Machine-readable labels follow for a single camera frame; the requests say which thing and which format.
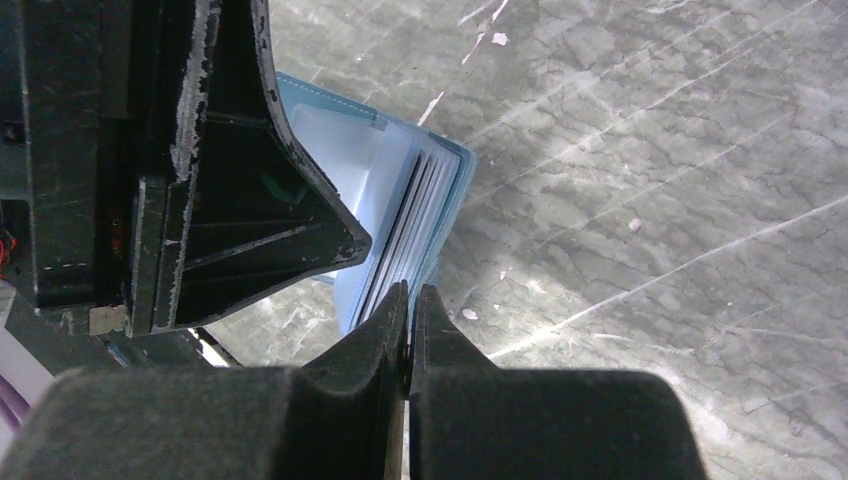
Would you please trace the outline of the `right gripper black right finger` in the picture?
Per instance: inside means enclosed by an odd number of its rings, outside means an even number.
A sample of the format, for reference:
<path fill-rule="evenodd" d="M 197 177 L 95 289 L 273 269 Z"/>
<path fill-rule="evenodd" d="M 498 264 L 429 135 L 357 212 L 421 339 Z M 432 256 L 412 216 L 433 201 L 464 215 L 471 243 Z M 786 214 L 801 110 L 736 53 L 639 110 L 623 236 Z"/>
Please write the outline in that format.
<path fill-rule="evenodd" d="M 414 310 L 415 479 L 703 479 L 681 401 L 632 370 L 504 369 L 451 321 L 438 290 Z"/>

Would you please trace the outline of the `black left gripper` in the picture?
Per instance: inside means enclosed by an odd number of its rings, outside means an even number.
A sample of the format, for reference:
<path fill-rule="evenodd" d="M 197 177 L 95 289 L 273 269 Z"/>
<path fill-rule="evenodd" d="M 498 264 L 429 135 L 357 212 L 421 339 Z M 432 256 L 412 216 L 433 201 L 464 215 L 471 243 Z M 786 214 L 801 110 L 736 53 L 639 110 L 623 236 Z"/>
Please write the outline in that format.
<path fill-rule="evenodd" d="M 118 295 L 114 227 L 140 184 L 184 184 L 198 155 L 197 2 L 2 3 L 1 195 L 20 240 L 8 279 L 33 307 Z"/>

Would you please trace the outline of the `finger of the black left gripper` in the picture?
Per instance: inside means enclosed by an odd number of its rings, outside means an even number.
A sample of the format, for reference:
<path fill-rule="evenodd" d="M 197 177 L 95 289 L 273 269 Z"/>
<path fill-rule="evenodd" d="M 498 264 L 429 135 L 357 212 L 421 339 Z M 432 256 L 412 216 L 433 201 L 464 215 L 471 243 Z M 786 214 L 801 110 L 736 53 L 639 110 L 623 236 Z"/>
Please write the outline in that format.
<path fill-rule="evenodd" d="M 264 1 L 138 1 L 129 332 L 213 323 L 371 239 L 296 137 Z"/>

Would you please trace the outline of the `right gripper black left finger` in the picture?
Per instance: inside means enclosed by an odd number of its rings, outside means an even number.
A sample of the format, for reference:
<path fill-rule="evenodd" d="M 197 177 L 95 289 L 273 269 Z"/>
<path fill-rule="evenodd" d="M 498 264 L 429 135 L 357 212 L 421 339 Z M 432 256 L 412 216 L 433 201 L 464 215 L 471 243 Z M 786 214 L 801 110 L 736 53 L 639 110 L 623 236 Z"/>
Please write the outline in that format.
<path fill-rule="evenodd" d="M 396 479 L 408 288 L 301 367 L 63 375 L 16 435 L 5 479 Z"/>

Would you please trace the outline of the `blue card holder wallet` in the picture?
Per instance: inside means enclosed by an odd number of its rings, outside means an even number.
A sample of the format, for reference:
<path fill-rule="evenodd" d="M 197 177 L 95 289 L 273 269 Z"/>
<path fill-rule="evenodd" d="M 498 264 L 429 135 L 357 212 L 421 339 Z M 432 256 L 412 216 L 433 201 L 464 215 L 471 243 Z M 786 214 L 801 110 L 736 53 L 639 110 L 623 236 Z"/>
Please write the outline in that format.
<path fill-rule="evenodd" d="M 296 138 L 336 187 L 372 245 L 356 266 L 320 275 L 347 335 L 404 281 L 430 284 L 478 158 L 465 146 L 317 85 L 278 73 Z"/>

